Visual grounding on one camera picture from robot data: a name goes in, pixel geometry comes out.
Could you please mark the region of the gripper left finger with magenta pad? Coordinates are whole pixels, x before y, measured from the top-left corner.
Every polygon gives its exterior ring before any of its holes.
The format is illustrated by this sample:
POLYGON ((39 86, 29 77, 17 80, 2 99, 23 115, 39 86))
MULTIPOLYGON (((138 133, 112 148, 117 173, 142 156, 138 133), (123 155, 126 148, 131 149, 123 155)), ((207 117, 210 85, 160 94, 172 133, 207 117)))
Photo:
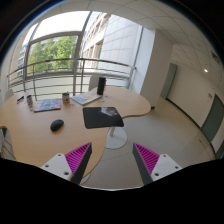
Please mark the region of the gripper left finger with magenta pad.
POLYGON ((91 154, 92 144, 87 143, 67 154, 57 153, 42 166, 42 169, 79 185, 91 154))

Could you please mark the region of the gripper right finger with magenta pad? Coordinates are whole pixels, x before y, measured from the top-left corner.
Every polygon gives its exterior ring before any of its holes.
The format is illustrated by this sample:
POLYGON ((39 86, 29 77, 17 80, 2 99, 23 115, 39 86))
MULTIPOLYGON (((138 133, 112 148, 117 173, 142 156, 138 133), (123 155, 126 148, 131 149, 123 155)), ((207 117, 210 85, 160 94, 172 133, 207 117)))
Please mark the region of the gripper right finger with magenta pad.
POLYGON ((133 144, 132 153, 144 185, 150 184, 182 169, 169 155, 159 155, 137 143, 133 144))

